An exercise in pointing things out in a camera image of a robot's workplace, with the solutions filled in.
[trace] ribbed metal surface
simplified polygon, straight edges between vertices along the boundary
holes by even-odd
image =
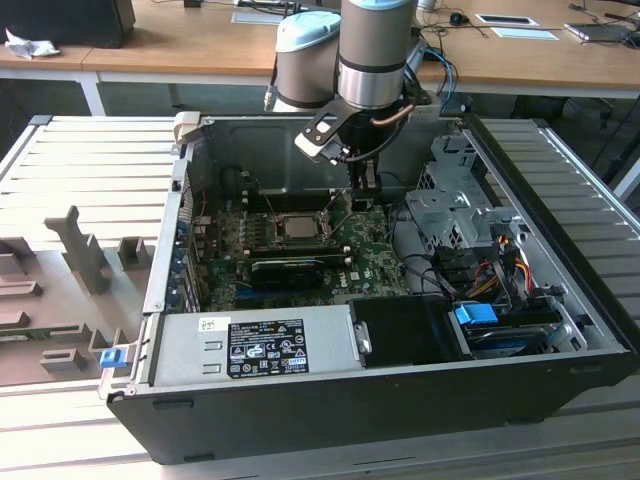
[[[0,180],[0,238],[62,248],[44,219],[80,212],[101,247],[125,236],[154,245],[173,161],[172,118],[54,117],[38,127]]]
[[[530,120],[484,123],[631,317],[640,320],[637,219],[548,129]],[[496,179],[487,180],[509,204]]]

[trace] power supply label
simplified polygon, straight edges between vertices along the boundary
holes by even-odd
[[[229,325],[227,375],[231,378],[307,373],[302,319]]]

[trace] metal bracket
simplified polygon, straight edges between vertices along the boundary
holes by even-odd
[[[345,124],[350,117],[362,110],[352,107],[341,98],[325,105],[302,130],[302,135],[313,145],[319,147],[327,143],[338,129]]]

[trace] blue latch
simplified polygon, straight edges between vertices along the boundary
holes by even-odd
[[[493,307],[488,303],[463,303],[456,308],[456,317],[458,317],[460,325],[465,323],[472,325],[477,323],[498,323],[496,312],[493,311]]]
[[[100,356],[102,368],[122,368],[127,366],[127,347],[107,348]]]

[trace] wooden desk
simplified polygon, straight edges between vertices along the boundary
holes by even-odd
[[[8,48],[0,48],[0,68],[43,68],[51,70],[82,70],[82,61],[91,47],[64,47],[59,55],[36,57],[33,60],[16,57]]]
[[[584,13],[569,10],[565,0],[446,0],[445,4],[461,8],[476,26],[487,26],[476,13],[530,17],[540,24],[531,28],[562,29],[565,23],[592,21]],[[635,11],[610,2],[590,2],[588,6],[603,22],[611,21],[604,18],[605,12],[630,15]],[[448,26],[450,15],[451,10],[443,8],[419,14],[418,19]],[[442,39],[447,58],[458,69],[458,89],[462,91],[542,93],[549,89],[555,95],[602,97],[635,97],[640,93],[640,51],[624,45],[581,44],[567,30],[551,32],[557,41],[500,38],[488,28],[482,32],[488,38],[474,28],[451,27]],[[425,38],[438,47],[435,34],[425,30]],[[436,80],[428,67],[418,76],[427,82]]]
[[[85,70],[210,75],[271,74],[276,26],[231,23],[231,5],[134,0],[136,25],[124,48],[93,49]]]
[[[91,113],[104,115],[97,84],[143,82],[166,84],[266,85],[274,59],[276,27],[231,23],[231,5],[205,4],[184,9],[182,2],[133,0],[136,25],[122,49],[62,47],[63,55],[27,61],[0,49],[0,77],[74,80],[81,84]],[[569,0],[445,0],[462,8],[474,25],[475,13],[524,15],[540,27],[589,23],[569,10]],[[610,2],[591,2],[601,20],[604,12],[628,15],[634,10]],[[451,11],[418,14],[427,23],[449,26]],[[458,68],[458,91],[635,98],[640,93],[640,51],[623,45],[581,44],[568,31],[553,31],[558,41],[499,38],[488,28],[448,28],[443,38],[447,58]],[[437,37],[425,37],[438,46]],[[418,74],[425,88],[435,89],[442,66],[426,62]]]

